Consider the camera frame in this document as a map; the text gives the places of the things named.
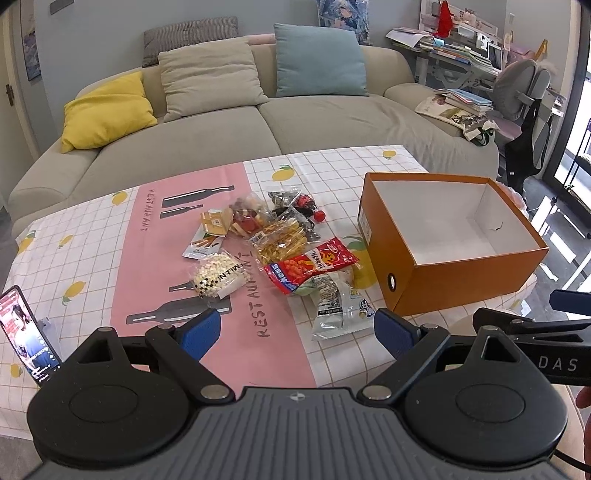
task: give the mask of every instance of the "red snack bag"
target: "red snack bag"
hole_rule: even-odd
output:
[[[264,270],[271,281],[287,295],[315,275],[341,270],[358,261],[359,259],[334,237],[305,254],[266,265]]]

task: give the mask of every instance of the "yellow pillow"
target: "yellow pillow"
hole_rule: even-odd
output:
[[[130,73],[68,103],[61,152],[104,147],[156,125],[142,78],[143,72]]]

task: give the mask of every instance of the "gray sofa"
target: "gray sofa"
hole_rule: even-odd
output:
[[[496,177],[498,151],[494,142],[477,147],[463,139],[457,128],[414,113],[431,90],[413,83],[408,63],[400,53],[363,47],[368,97],[275,98],[275,45],[251,48],[261,86],[271,99],[268,103],[258,108],[202,113],[165,124],[161,121],[166,98],[160,68],[143,69],[146,95],[159,124],[102,149],[61,154],[61,141],[57,141],[9,197],[13,236],[49,213],[150,181],[255,158],[327,148],[401,144],[429,172]],[[88,86],[80,95],[115,77]]]

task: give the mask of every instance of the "checkered pattern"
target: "checkered pattern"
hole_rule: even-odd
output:
[[[35,316],[51,319],[64,358],[97,327],[109,324],[125,232],[138,188],[48,215],[33,222],[19,238],[24,246],[26,236],[34,232],[33,241],[28,248],[21,247],[23,251],[12,264],[6,288],[19,285]],[[65,297],[76,283],[80,292]],[[28,374],[11,377],[11,364],[21,363],[7,338],[0,337],[0,429],[28,437],[24,412],[37,385]]]
[[[394,150],[396,155],[393,158],[385,158],[386,150]],[[304,192],[314,196],[316,204],[326,213],[326,222],[316,225],[315,228],[322,239],[334,236],[342,239],[349,235],[361,236],[357,226],[357,214],[366,173],[427,171],[400,145],[296,153],[247,161],[244,162],[244,166],[253,191],[261,198],[266,198],[266,192],[277,189],[278,182],[273,180],[274,173],[281,167],[292,167],[295,175],[281,184],[300,187]],[[521,300],[529,295],[536,281],[532,275],[526,285],[513,295],[407,317],[407,320],[417,325],[436,323],[449,327],[473,314],[480,307],[516,307],[516,304],[520,304]],[[386,306],[379,285],[373,285],[365,293],[375,309]],[[373,329],[320,342],[312,340],[316,309],[310,298],[293,296],[288,298],[288,302],[319,387],[345,386],[356,391],[392,364],[394,359],[378,342]]]
[[[396,155],[387,159],[385,150],[394,150]],[[367,172],[425,172],[399,145],[282,155],[247,161],[244,167],[252,190],[261,198],[280,186],[298,186],[312,194],[326,213],[326,221],[316,226],[323,239],[360,235],[356,216]],[[291,167],[293,174],[285,167]],[[277,176],[274,179],[277,171],[290,178],[279,182]],[[97,327],[109,324],[119,261],[137,191],[136,187],[48,215],[35,221],[19,238],[22,251],[12,265],[7,287],[20,285],[35,315],[51,319],[60,336],[63,358]],[[34,239],[26,240],[32,232]],[[418,325],[437,323],[448,327],[481,306],[515,307],[534,285],[532,275],[517,294],[408,320]],[[367,289],[366,295],[374,308],[385,306],[377,284]],[[357,390],[393,362],[372,329],[312,341],[315,308],[310,298],[291,296],[288,302],[318,386]],[[11,364],[20,361],[4,336],[0,338],[0,358],[0,434],[30,437],[24,412],[37,387],[27,374],[11,377]]]

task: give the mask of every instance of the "smartphone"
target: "smartphone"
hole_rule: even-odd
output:
[[[0,298],[0,325],[22,364],[41,385],[60,369],[61,360],[39,328],[20,287]]]

